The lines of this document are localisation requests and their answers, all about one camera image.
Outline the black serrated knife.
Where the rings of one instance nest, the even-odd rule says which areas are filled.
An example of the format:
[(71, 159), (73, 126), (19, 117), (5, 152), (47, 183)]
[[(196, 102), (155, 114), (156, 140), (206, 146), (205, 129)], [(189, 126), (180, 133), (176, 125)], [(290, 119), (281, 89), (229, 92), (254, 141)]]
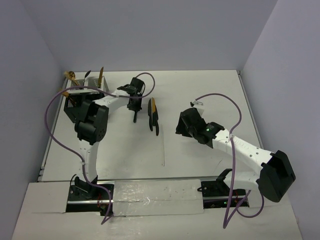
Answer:
[(149, 117), (149, 129), (153, 131), (153, 113), (152, 113), (152, 100), (148, 101), (148, 117)]

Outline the gold knife black handle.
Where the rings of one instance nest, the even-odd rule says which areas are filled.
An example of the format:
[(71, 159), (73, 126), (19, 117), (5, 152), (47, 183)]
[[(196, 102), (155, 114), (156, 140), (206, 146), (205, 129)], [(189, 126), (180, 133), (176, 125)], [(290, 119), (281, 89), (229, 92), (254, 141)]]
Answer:
[(159, 116), (158, 116), (156, 101), (154, 98), (151, 99), (151, 113), (152, 113), (152, 125), (155, 126), (156, 123), (158, 122)]

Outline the gold spoon green handle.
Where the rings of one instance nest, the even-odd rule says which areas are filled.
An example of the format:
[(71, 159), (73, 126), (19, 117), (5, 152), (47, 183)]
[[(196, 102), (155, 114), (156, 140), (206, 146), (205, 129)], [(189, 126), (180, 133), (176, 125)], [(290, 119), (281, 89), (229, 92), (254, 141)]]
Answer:
[(79, 86), (80, 84), (76, 80), (76, 74), (73, 71), (65, 71), (64, 76), (67, 80), (70, 80), (75, 86)]

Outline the gold fork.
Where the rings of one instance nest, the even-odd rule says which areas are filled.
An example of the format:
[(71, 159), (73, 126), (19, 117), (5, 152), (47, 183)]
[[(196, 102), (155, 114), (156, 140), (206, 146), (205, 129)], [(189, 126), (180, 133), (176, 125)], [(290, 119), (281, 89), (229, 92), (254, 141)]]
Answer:
[(67, 91), (63, 91), (61, 95), (64, 96), (71, 103), (72, 106), (76, 105), (76, 102), (72, 99), (71, 95)]

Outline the gold knife green handle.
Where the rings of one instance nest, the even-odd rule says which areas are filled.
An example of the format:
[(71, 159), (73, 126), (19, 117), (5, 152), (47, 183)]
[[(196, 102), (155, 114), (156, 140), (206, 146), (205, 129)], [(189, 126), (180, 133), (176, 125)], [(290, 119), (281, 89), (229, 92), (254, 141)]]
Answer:
[(138, 114), (138, 111), (135, 111), (135, 112), (134, 112), (134, 116), (133, 116), (133, 122), (134, 122), (134, 123), (137, 122), (137, 114)]

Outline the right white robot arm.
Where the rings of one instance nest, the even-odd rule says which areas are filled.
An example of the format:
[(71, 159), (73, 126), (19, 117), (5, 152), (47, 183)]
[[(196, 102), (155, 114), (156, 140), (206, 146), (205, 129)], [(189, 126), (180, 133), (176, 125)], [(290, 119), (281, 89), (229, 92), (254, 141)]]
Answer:
[(202, 145), (235, 156), (236, 160), (251, 168), (249, 172), (235, 173), (234, 182), (233, 173), (229, 169), (219, 175), (217, 190), (224, 196), (234, 189), (258, 190), (269, 201), (278, 203), (296, 180), (286, 153), (256, 147), (231, 135), (216, 122), (205, 122), (199, 109), (195, 107), (180, 113), (176, 134), (193, 138)]

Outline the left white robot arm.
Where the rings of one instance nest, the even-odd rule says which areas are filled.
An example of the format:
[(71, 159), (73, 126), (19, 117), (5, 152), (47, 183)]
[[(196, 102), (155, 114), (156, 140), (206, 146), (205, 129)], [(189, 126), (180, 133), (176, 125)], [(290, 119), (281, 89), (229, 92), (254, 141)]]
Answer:
[(74, 184), (86, 199), (93, 199), (98, 193), (97, 155), (99, 144), (107, 133), (109, 115), (124, 106), (134, 112), (140, 111), (144, 89), (145, 83), (134, 77), (111, 95), (82, 103), (74, 126), (82, 157), (82, 175), (75, 178)]

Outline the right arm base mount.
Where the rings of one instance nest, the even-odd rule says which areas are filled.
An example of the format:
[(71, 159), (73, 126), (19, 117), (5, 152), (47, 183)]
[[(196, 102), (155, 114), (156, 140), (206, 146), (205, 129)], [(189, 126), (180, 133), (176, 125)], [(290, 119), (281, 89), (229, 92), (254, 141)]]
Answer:
[[(197, 191), (202, 194), (204, 209), (227, 207), (230, 188), (222, 180), (201, 181)], [(230, 206), (235, 207), (245, 195), (244, 189), (233, 190)]]

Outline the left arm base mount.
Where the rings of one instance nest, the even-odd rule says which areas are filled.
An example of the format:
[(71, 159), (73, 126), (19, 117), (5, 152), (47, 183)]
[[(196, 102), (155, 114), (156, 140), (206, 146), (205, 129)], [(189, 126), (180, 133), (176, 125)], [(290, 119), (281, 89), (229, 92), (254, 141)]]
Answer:
[(110, 207), (107, 214), (110, 217), (113, 215), (112, 205), (105, 190), (87, 184), (76, 174), (71, 177), (65, 210), (67, 213), (97, 212), (102, 217)]

